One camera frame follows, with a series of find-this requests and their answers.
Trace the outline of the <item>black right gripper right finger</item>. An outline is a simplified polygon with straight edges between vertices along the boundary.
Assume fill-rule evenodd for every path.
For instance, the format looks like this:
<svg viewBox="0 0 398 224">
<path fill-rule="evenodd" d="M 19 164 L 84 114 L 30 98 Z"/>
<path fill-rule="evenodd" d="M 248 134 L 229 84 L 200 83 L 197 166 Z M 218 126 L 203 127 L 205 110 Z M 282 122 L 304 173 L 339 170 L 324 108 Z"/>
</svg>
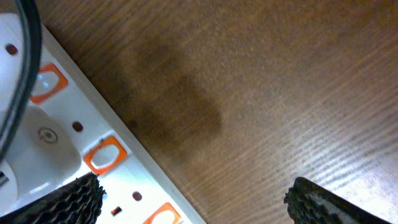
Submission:
<svg viewBox="0 0 398 224">
<path fill-rule="evenodd" d="M 388 224 L 304 177 L 295 179 L 285 194 L 284 203 L 295 224 Z"/>
</svg>

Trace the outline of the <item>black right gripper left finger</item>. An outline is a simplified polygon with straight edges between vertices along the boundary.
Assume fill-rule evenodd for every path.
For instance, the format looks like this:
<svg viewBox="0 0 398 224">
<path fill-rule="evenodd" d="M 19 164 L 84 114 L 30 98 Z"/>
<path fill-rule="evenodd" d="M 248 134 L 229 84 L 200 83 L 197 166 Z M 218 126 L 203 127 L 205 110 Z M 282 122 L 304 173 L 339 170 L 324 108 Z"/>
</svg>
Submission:
<svg viewBox="0 0 398 224">
<path fill-rule="evenodd" d="M 32 203 L 1 217 L 1 224 L 96 223 L 105 190 L 87 173 Z"/>
</svg>

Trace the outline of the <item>white charger plug adapter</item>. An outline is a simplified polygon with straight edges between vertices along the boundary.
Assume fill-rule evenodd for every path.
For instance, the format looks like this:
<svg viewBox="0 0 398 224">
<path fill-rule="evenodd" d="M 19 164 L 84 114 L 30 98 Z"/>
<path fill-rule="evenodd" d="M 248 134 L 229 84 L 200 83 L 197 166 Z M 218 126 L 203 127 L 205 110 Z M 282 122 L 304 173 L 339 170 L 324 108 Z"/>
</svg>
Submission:
<svg viewBox="0 0 398 224">
<path fill-rule="evenodd" d="M 26 108 L 1 164 L 1 215 L 59 188 L 81 166 L 69 137 L 40 108 Z"/>
</svg>

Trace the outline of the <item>white power strip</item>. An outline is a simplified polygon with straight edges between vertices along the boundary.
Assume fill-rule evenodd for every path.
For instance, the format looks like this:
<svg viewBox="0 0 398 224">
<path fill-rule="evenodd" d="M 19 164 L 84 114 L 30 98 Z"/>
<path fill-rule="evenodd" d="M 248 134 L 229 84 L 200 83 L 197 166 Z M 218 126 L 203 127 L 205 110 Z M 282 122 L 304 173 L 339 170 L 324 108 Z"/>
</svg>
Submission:
<svg viewBox="0 0 398 224">
<path fill-rule="evenodd" d="M 106 192 L 96 223 L 202 223 L 202 217 L 46 28 L 41 28 L 35 46 L 39 70 L 24 108 L 42 109 L 81 157 L 80 168 L 60 187 L 87 173 L 96 174 Z"/>
</svg>

